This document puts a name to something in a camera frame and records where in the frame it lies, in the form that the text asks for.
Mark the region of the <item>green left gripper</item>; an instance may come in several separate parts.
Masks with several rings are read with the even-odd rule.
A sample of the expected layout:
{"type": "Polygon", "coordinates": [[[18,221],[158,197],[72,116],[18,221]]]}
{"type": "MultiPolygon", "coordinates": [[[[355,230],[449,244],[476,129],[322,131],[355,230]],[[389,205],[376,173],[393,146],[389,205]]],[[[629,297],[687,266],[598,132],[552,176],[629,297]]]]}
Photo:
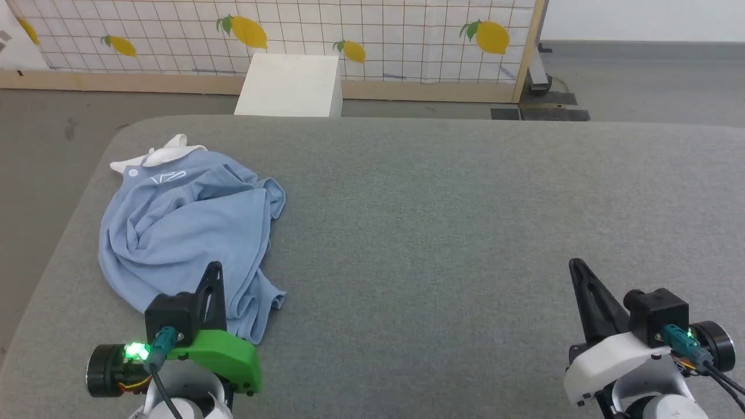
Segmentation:
{"type": "Polygon", "coordinates": [[[86,390],[91,397],[120,397],[156,387],[152,372],[166,384],[170,361],[196,366],[215,375],[232,392],[257,393],[262,374],[256,348],[227,331],[224,272],[218,261],[208,263],[195,291],[197,333],[188,345],[175,331],[158,332],[148,343],[98,345],[86,366],[86,390]]]}

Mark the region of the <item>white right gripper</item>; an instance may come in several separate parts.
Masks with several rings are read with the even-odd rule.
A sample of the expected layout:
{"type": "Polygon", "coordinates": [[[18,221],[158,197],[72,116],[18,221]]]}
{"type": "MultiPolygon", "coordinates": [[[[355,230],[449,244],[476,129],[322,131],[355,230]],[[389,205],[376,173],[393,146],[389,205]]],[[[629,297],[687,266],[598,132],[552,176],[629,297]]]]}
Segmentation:
{"type": "Polygon", "coordinates": [[[685,332],[668,325],[664,345],[648,347],[628,332],[629,313],[588,264],[572,258],[568,265],[587,344],[570,348],[563,379],[570,403],[584,406],[595,400],[599,407],[697,407],[687,377],[711,378],[736,398],[736,382],[727,376],[736,353],[722,327],[703,321],[691,324],[685,332]]]}

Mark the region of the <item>light blue polo shirt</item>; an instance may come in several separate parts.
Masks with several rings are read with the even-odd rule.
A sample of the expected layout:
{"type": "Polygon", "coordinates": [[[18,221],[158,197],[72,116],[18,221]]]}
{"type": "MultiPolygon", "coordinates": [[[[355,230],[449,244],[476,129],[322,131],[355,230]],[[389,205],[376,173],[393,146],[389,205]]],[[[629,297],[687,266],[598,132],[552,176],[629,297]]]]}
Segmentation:
{"type": "Polygon", "coordinates": [[[194,292],[218,261],[227,331],[261,342],[286,296],[260,268],[282,186],[184,134],[110,168],[123,180],[102,217],[98,259],[112,289],[143,313],[158,294],[194,292]]]}

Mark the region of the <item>white box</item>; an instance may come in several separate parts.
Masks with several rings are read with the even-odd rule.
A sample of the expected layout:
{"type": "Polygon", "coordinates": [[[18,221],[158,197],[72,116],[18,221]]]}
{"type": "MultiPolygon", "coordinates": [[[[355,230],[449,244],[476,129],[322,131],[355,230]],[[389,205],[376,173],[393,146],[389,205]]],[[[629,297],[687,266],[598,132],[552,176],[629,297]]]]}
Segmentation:
{"type": "Polygon", "coordinates": [[[343,95],[333,55],[254,55],[235,116],[338,118],[343,95]]]}

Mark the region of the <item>dark metal partition foot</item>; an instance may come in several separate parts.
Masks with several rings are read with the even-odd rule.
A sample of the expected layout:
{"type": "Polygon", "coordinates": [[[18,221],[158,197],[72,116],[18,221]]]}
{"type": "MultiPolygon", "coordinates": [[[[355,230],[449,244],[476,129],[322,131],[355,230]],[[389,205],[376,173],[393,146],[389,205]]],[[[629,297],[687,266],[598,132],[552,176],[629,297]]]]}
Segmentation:
{"type": "Polygon", "coordinates": [[[541,53],[544,51],[540,42],[533,48],[533,54],[528,65],[526,91],[535,97],[547,95],[552,87],[552,77],[545,71],[541,53]]]}

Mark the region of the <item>lemon print grid partition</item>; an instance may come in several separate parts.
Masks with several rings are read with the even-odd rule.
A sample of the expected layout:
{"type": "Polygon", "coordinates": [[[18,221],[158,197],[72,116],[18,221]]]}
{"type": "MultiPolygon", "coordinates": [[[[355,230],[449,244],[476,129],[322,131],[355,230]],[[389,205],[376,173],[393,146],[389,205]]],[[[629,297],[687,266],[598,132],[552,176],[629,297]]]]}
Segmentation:
{"type": "Polygon", "coordinates": [[[259,55],[337,56],[344,97],[522,97],[548,0],[0,0],[0,88],[237,95],[259,55]]]}

